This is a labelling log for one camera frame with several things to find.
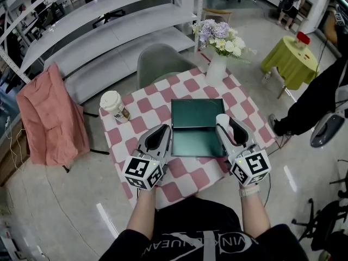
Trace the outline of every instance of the paper cup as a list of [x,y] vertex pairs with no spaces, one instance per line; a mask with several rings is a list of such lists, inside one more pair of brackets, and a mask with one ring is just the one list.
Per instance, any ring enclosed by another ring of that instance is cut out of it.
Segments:
[[105,92],[100,99],[100,107],[121,123],[126,123],[129,120],[129,112],[123,105],[121,96],[117,91]]

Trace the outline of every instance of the checkered tablecloth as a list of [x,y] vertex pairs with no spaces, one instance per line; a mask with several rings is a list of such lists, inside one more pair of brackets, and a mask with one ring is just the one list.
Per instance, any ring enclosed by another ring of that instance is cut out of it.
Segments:
[[[108,112],[100,109],[110,155],[132,206],[136,204],[136,188],[130,186],[121,173],[126,156],[132,154],[138,139],[148,129],[163,123],[171,126],[173,99],[222,98],[226,114],[246,123],[254,131],[261,148],[274,142],[269,125],[234,76],[226,70],[223,83],[212,88],[206,84],[205,73],[203,68],[195,68],[123,97],[131,117],[127,123],[116,122]],[[172,157],[170,152],[171,147],[166,155],[169,169],[162,186],[156,190],[157,209],[206,189],[229,175],[223,163],[225,158]]]

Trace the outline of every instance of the pink jacket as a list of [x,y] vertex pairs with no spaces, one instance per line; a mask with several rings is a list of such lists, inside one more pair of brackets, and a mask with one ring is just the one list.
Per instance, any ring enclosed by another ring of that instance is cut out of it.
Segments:
[[33,164],[67,165],[89,152],[83,108],[67,93],[53,63],[17,94]]

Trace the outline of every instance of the white vase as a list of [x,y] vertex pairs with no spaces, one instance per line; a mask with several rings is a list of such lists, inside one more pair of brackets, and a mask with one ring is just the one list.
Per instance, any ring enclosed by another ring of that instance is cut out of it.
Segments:
[[226,65],[227,57],[214,53],[206,76],[206,82],[209,86],[217,87],[222,83],[225,77]]

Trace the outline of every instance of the wristband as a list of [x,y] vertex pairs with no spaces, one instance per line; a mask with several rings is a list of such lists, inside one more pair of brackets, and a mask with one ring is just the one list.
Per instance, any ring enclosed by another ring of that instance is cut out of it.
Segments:
[[240,189],[239,195],[240,197],[246,197],[252,194],[255,194],[260,191],[259,185],[254,185],[253,187],[246,188],[246,189]]

